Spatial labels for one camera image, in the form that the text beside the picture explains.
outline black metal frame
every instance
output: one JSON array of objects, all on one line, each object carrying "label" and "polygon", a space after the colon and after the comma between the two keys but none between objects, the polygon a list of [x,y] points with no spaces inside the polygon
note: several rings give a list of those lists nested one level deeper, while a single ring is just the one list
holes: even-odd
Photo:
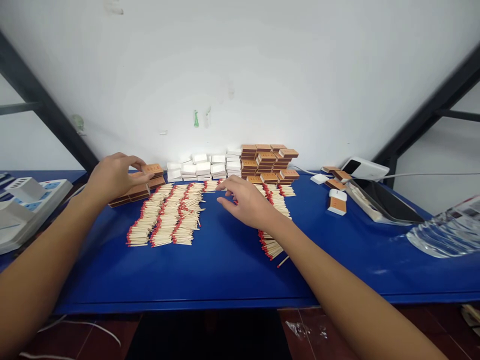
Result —
[{"label": "black metal frame", "polygon": [[[480,44],[403,128],[373,158],[395,174],[398,158],[442,117],[480,122],[480,114],[450,110],[480,81]],[[393,179],[386,181],[393,187]]]},{"label": "black metal frame", "polygon": [[0,74],[25,101],[0,106],[0,115],[34,111],[80,165],[91,173],[99,160],[1,32]]}]

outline stack of matchboxes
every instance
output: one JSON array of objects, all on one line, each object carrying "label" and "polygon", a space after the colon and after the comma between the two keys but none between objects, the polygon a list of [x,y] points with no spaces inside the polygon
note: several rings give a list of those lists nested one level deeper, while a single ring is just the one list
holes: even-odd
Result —
[{"label": "stack of matchboxes", "polygon": [[241,146],[241,177],[251,183],[289,185],[299,178],[295,170],[287,170],[299,153],[281,144]]},{"label": "stack of matchboxes", "polygon": [[150,190],[154,190],[165,184],[164,170],[159,164],[143,165],[142,172],[135,172],[129,174],[131,177],[139,177],[144,174],[153,174],[153,177],[144,185],[137,185],[132,187],[126,194],[112,200],[108,205],[111,208],[116,208],[120,205],[143,200],[150,196]]}]

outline right hand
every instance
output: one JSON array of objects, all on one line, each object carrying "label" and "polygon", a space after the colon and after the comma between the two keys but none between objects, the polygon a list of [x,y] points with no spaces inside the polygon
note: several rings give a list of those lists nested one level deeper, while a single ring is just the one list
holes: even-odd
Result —
[{"label": "right hand", "polygon": [[142,165],[145,165],[145,161],[139,157],[127,156],[121,152],[107,156],[95,166],[81,194],[106,205],[132,187],[146,184],[152,178],[152,173],[138,177],[129,176],[129,166],[142,171]]},{"label": "right hand", "polygon": [[225,196],[234,195],[238,205],[224,197],[216,200],[234,217],[245,225],[265,231],[278,217],[278,212],[251,182],[238,176],[230,176],[216,187],[217,190],[227,189]]}]

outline power strip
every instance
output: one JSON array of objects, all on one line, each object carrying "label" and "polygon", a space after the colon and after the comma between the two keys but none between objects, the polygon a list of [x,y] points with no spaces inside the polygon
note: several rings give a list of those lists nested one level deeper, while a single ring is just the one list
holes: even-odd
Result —
[{"label": "power strip", "polygon": [[27,223],[0,229],[0,255],[18,249],[30,239],[72,188],[70,181],[65,179],[43,181],[39,184],[45,189],[40,200],[29,203],[20,201],[18,197],[9,200],[24,206],[34,215]]}]

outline smartphone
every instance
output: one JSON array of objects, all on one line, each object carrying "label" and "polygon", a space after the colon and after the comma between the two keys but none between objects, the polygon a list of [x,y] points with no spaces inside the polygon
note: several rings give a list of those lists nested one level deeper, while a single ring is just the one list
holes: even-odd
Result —
[{"label": "smartphone", "polygon": [[355,179],[355,184],[362,189],[388,215],[396,220],[423,223],[425,220],[409,205],[404,203],[376,181]]}]

